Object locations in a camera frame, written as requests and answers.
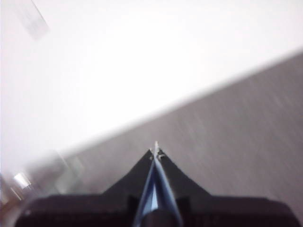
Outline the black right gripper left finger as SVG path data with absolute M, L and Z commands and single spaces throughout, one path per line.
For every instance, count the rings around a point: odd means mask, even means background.
M 17 227 L 129 227 L 151 167 L 148 150 L 133 168 L 103 193 L 58 194 L 30 202 Z

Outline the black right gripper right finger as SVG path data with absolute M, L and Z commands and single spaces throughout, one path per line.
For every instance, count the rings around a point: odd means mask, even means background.
M 162 151 L 161 163 L 186 227 L 292 227 L 284 203 L 260 197 L 218 196 L 198 185 Z

